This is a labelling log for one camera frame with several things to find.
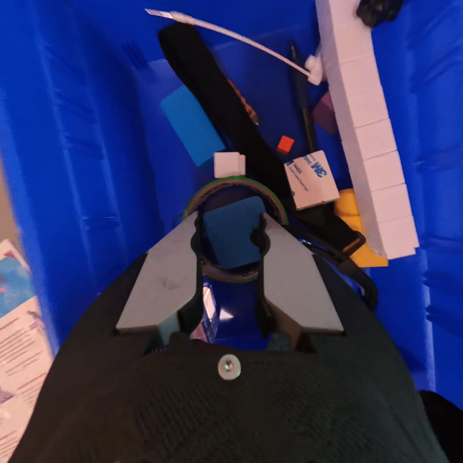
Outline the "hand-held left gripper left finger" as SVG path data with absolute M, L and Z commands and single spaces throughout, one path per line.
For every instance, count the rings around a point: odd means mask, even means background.
M 204 313 L 202 217 L 192 213 L 147 254 L 116 325 L 121 334 L 192 334 Z

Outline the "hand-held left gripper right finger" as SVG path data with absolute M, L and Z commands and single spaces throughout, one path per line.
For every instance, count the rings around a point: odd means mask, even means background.
M 312 252 L 267 213 L 252 240 L 260 253 L 255 318 L 262 337 L 344 333 Z

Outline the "clear acrylic block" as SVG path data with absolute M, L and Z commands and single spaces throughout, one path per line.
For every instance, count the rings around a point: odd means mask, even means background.
M 209 344 L 214 344 L 219 327 L 219 310 L 209 286 L 203 287 L 203 306 L 203 315 L 194 331 L 194 337 Z

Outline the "blue felt eraser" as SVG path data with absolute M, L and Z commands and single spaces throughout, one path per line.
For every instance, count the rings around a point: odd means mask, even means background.
M 252 196 L 203 214 L 203 224 L 217 265 L 225 270 L 256 263 L 260 251 L 251 241 L 265 206 Z

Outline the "blue plastic bin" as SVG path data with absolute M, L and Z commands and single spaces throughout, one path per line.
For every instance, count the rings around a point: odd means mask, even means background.
M 320 40 L 315 1 L 1 1 L 1 154 L 53 354 L 213 180 L 160 108 L 182 83 L 146 8 L 284 55 Z M 462 407 L 462 1 L 405 1 L 372 38 L 420 240 L 369 271 L 377 314 L 417 387 Z

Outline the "yellow toy brick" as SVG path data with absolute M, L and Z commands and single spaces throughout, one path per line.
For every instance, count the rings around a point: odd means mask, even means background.
M 364 235 L 354 190 L 344 189 L 339 192 L 339 195 L 339 199 L 334 203 L 334 213 L 352 230 Z M 356 250 L 350 258 L 360 268 L 378 268 L 389 265 L 388 259 L 377 255 L 367 243 Z

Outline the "white adhesive pad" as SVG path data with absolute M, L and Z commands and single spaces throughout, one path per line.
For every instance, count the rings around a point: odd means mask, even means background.
M 297 211 L 332 203 L 340 198 L 324 151 L 290 160 L 284 166 Z

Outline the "small white cube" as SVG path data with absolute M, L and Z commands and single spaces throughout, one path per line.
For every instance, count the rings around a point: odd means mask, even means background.
M 215 179 L 246 176 L 246 156 L 239 152 L 215 152 L 213 155 Z

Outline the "blue and white leaflet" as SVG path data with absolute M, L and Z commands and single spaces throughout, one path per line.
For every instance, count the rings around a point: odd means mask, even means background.
M 0 461 L 23 436 L 53 362 L 28 264 L 0 245 Z

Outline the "white foam strip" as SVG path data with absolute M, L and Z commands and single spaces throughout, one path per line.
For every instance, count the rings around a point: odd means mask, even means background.
M 388 260 L 419 240 L 380 82 L 370 29 L 357 1 L 315 2 L 324 72 L 369 248 Z

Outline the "light blue foam block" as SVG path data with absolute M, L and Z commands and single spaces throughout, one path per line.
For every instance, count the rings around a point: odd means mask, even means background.
M 167 120 L 193 163 L 209 162 L 225 144 L 199 101 L 186 86 L 181 86 L 160 102 Z

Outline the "purple block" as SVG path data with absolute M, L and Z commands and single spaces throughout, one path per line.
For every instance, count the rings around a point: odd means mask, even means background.
M 328 134 L 339 132 L 330 91 L 327 90 L 312 110 L 314 121 Z

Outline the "orange marker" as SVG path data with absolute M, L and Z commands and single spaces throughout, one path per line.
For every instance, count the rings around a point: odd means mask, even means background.
M 249 104 L 249 102 L 245 99 L 245 97 L 242 95 L 240 90 L 235 86 L 235 84 L 232 82 L 232 80 L 227 79 L 229 85 L 233 88 L 234 92 L 238 96 L 238 98 L 241 101 L 242 106 L 244 107 L 246 113 L 248 114 L 249 118 L 252 120 L 253 124 L 255 126 L 259 126 L 260 124 L 260 119 L 255 111 L 255 109 Z

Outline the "white zip tie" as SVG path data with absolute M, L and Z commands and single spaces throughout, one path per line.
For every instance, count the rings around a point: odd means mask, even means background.
M 259 51 L 262 51 L 277 60 L 285 63 L 286 65 L 292 67 L 297 72 L 303 74 L 309 83 L 313 85 L 319 85 L 323 80 L 326 80 L 324 69 L 323 69 L 323 62 L 322 62 L 322 55 L 321 51 L 316 51 L 315 55 L 309 55 L 309 57 L 304 61 L 302 65 L 296 64 L 294 61 L 291 61 L 288 58 L 285 58 L 283 55 L 277 53 L 276 51 L 269 49 L 268 47 L 247 38 L 237 32 L 231 31 L 227 28 L 218 26 L 216 24 L 206 22 L 204 20 L 196 19 L 190 15 L 180 13 L 177 11 L 162 11 L 162 10 L 155 10 L 155 9 L 145 9 L 146 13 L 151 16 L 160 17 L 164 19 L 169 19 L 178 23 L 182 23 L 189 26 L 200 27 L 215 33 L 218 33 L 223 36 L 227 36 L 232 38 L 236 41 L 240 41 L 245 43 Z

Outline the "black knob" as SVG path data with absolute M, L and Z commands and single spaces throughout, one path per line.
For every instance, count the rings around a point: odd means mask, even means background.
M 402 9 L 403 0 L 361 0 L 357 17 L 370 29 L 383 23 L 392 22 Z

